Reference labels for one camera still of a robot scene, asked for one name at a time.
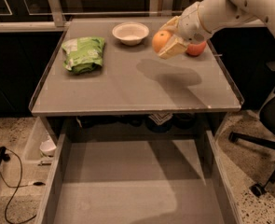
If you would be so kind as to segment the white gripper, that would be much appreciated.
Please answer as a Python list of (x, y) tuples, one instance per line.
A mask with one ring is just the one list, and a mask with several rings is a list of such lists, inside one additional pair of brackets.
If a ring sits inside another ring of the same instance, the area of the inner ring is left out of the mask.
[(200, 22), (199, 2), (195, 2), (186, 8), (181, 16), (175, 16), (164, 23), (160, 31), (168, 31), (178, 35), (173, 35), (166, 45), (158, 52), (161, 59), (169, 59), (173, 56), (184, 53), (189, 45), (188, 42), (199, 44), (212, 37)]

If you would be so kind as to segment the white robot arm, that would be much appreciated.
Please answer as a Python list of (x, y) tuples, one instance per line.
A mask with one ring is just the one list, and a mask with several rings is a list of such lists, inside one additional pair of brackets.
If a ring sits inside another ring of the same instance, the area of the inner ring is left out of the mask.
[(203, 0), (167, 21), (162, 29), (172, 37), (158, 52), (169, 59), (191, 44), (210, 39), (217, 31), (260, 20), (275, 38), (275, 0)]

